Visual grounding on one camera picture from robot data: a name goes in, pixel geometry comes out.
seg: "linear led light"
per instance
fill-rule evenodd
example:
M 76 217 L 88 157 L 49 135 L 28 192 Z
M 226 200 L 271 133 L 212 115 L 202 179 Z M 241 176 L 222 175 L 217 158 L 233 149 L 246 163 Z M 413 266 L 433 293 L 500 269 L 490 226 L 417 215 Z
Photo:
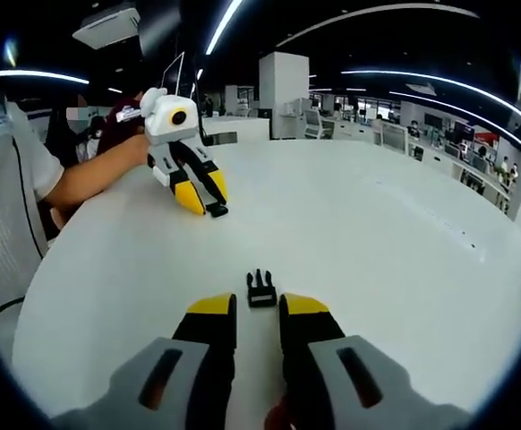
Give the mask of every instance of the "linear led light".
M 90 84 L 90 81 L 88 81 L 87 79 L 75 78 L 75 77 L 69 76 L 67 74 L 41 72 L 38 70 L 21 70 L 21 69 L 0 70 L 0 78 L 5 77 L 5 76 L 31 76 L 31 77 L 35 77 L 35 78 L 60 79 L 62 81 L 77 82 L 77 83 L 82 83 L 84 85 Z M 112 92 L 117 92 L 119 94 L 122 93 L 121 90 L 116 90 L 115 88 L 108 88 L 108 90 L 110 90 Z
M 497 124 L 491 122 L 489 119 L 485 119 L 482 116 L 476 115 L 476 114 L 470 112 L 469 110 L 465 110 L 465 109 L 462 109 L 461 107 L 449 105 L 448 103 L 442 103 L 441 101 L 437 101 L 437 100 L 433 100 L 433 99 L 427 99 L 425 97 L 420 97 L 420 96 L 414 96 L 412 94 L 405 94 L 404 92 L 390 91 L 389 93 L 390 94 L 395 94 L 397 96 L 405 96 L 405 97 L 411 97 L 413 99 L 426 100 L 426 101 L 429 101 L 431 103 L 436 103 L 438 105 L 442 105 L 442 106 L 445 106 L 447 108 L 452 108 L 452 109 L 458 110 L 460 112 L 464 112 L 465 114 L 474 116 L 475 118 L 478 118 L 478 119 L 484 121 L 484 123 L 492 125 L 495 128 L 497 128 L 498 130 L 501 130 L 503 133 L 505 133 L 507 136 L 509 136 L 511 139 L 513 139 L 514 141 L 518 142 L 521 145 L 521 139 L 518 139 L 514 134 L 508 132 L 505 128 L 499 127 Z
M 218 24 L 218 27 L 215 30 L 215 34 L 213 34 L 213 38 L 210 40 L 209 47 L 207 48 L 207 52 L 205 52 L 205 55 L 210 56 L 210 54 L 213 52 L 213 49 L 215 49 L 215 46 L 217 45 L 218 40 L 223 34 L 223 31 L 225 31 L 225 27 L 227 26 L 228 22 L 231 21 L 231 18 L 233 18 L 233 15 L 235 14 L 236 10 L 242 2 L 243 0 L 233 0 L 233 2 L 228 6 L 228 9 L 226 9 L 223 19 Z
M 504 99 L 500 99 L 499 97 L 491 94 L 490 92 L 480 90 L 479 88 L 472 87 L 471 85 L 467 85 L 466 83 L 453 81 L 453 80 L 447 79 L 447 78 L 441 78 L 439 76 L 432 76 L 430 74 L 421 74 L 421 73 L 399 72 L 399 71 L 395 71 L 395 70 L 346 70 L 346 71 L 342 72 L 342 74 L 375 74 L 375 73 L 377 73 L 377 74 L 399 74 L 402 76 L 414 76 L 416 78 L 433 79 L 434 81 L 452 83 L 454 85 L 457 85 L 458 87 L 467 88 L 468 90 L 478 92 L 489 99 L 497 101 L 501 105 L 505 106 L 506 108 L 510 108 L 516 114 L 521 116 L 521 109 L 518 109 L 517 107 L 508 103 Z

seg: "maroon shirt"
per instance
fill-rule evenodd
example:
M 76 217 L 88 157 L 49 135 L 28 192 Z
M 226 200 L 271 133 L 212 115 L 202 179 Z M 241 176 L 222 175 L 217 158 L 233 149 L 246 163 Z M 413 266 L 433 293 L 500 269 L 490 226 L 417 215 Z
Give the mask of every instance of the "maroon shirt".
M 142 116 L 137 116 L 136 118 L 122 121 L 121 123 L 117 122 L 117 113 L 127 107 L 139 109 L 139 101 L 131 98 L 123 99 L 117 102 L 114 108 L 111 109 L 111 112 L 109 112 L 106 118 L 106 126 L 99 139 L 98 155 L 126 141 L 135 134 L 139 134 L 140 127 L 144 126 Z

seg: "black ceiling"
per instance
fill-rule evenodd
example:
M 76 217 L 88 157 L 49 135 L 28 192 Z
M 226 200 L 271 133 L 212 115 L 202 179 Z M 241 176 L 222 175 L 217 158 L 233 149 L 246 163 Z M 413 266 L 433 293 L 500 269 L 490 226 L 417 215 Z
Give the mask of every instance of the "black ceiling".
M 406 83 L 426 83 L 417 78 L 340 74 L 343 70 L 380 68 L 444 76 L 516 102 L 517 73 L 508 49 L 508 34 L 493 21 L 437 10 L 367 13 L 309 32 L 277 48 L 279 42 L 291 35 L 345 12 L 401 2 L 330 0 L 315 4 L 305 0 L 243 0 L 213 54 L 205 56 L 209 40 L 231 0 L 175 1 L 180 4 L 183 22 L 177 33 L 164 40 L 159 55 L 146 58 L 144 64 L 152 66 L 153 71 L 162 70 L 163 65 L 186 50 L 188 57 L 195 59 L 195 68 L 205 70 L 200 80 L 203 90 L 221 89 L 226 84 L 257 84 L 259 59 L 279 50 L 310 58 L 311 73 L 318 75 L 311 80 L 315 87 L 334 88 L 338 92 L 364 87 L 367 94 L 381 97 L 390 90 L 412 92 Z M 142 60 L 139 39 L 95 51 L 72 38 L 83 18 L 117 3 L 120 2 L 39 2 L 36 12 L 29 12 L 29 18 L 13 29 L 12 39 L 19 54 L 17 67 L 90 79 L 94 84 L 91 87 L 96 89 L 93 97 L 99 96 L 105 102 L 119 97 L 108 93 L 106 88 L 121 88 L 129 80 L 137 79 Z M 140 12 L 148 10 L 151 4 L 154 14 L 159 7 L 165 8 L 172 2 L 138 0 L 136 3 Z M 480 12 L 479 3 L 473 1 L 421 3 Z M 124 71 L 117 73 L 118 68 Z M 18 91 L 24 97 L 34 93 L 39 97 L 51 96 L 55 93 L 53 88 L 60 86 L 59 82 L 32 79 L 11 79 L 8 85 L 11 91 Z M 441 82 L 431 83 L 439 100 L 500 125 L 507 123 L 510 116 L 507 108 L 471 91 Z M 78 84 L 63 84 L 68 85 L 79 90 Z

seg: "camera lens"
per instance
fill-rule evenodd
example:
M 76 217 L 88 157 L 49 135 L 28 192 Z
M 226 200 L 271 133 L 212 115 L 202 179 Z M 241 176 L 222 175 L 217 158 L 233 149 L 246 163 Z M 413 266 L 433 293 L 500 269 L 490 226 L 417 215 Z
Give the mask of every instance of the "camera lens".
M 183 110 L 179 110 L 178 112 L 175 112 L 173 116 L 171 116 L 171 122 L 174 125 L 181 125 L 185 122 L 185 119 L 187 118 L 187 114 L 183 112 Z

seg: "person's arm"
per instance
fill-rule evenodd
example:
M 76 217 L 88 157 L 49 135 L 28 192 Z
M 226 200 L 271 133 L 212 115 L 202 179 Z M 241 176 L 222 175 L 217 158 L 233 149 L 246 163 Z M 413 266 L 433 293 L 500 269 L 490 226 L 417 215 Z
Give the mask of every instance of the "person's arm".
M 62 210 L 85 202 L 132 168 L 145 164 L 148 147 L 147 137 L 138 134 L 95 159 L 66 169 L 45 200 Z

